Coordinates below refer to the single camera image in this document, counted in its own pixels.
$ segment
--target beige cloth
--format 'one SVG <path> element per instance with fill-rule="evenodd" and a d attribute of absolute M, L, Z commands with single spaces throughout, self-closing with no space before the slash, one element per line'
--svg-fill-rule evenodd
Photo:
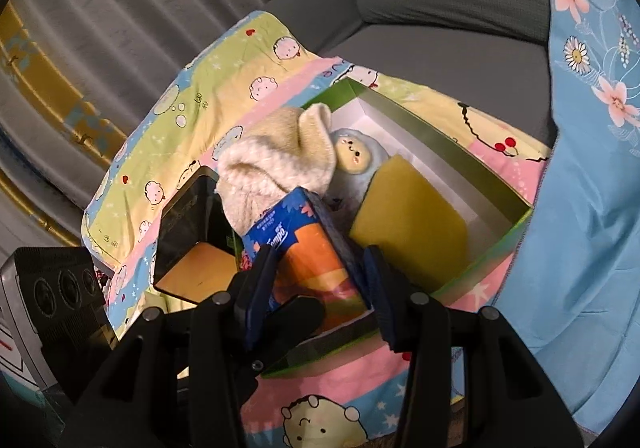
<path fill-rule="evenodd" d="M 216 191 L 238 234 L 298 186 L 324 195 L 335 170 L 330 127 L 324 104 L 281 107 L 220 155 Z"/>

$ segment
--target gold curtain stripe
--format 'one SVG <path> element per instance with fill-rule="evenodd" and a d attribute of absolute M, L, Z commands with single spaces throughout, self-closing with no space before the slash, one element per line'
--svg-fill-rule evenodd
<path fill-rule="evenodd" d="M 71 234 L 64 227 L 54 221 L 46 213 L 41 212 L 31 200 L 23 194 L 7 175 L 0 170 L 0 190 L 30 218 L 34 219 L 42 228 L 53 235 L 65 246 L 80 246 L 80 239 Z"/>
<path fill-rule="evenodd" d="M 105 170 L 127 136 L 84 99 L 36 42 L 11 2 L 0 14 L 2 70 L 24 98 L 63 136 Z"/>

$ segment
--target gray curtain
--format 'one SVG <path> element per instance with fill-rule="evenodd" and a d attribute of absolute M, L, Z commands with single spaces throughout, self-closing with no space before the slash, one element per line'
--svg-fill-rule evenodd
<path fill-rule="evenodd" d="M 129 135 L 184 64 L 267 1 L 12 0 L 12 5 L 62 75 L 101 118 Z M 0 90 L 5 95 L 0 169 L 37 208 L 79 236 L 82 208 L 97 189 L 104 164 L 47 123 L 12 78 L 2 76 Z M 0 199 L 0 206 L 6 203 Z M 0 219 L 11 227 L 4 220 L 8 216 Z"/>

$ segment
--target speaker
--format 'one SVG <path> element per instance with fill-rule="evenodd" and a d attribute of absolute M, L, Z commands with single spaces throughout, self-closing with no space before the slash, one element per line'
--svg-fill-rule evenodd
<path fill-rule="evenodd" d="M 86 248 L 18 248 L 0 269 L 2 317 L 44 396 L 78 401 L 116 346 Z"/>

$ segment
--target blue and orange packaging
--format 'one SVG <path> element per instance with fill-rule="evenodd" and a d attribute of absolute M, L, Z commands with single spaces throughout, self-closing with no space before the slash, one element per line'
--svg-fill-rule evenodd
<path fill-rule="evenodd" d="M 271 245 L 280 256 L 272 310 L 295 295 L 318 298 L 326 310 L 319 333 L 367 311 L 360 266 L 317 194 L 296 188 L 268 210 L 242 242 L 251 262 L 261 245 Z"/>

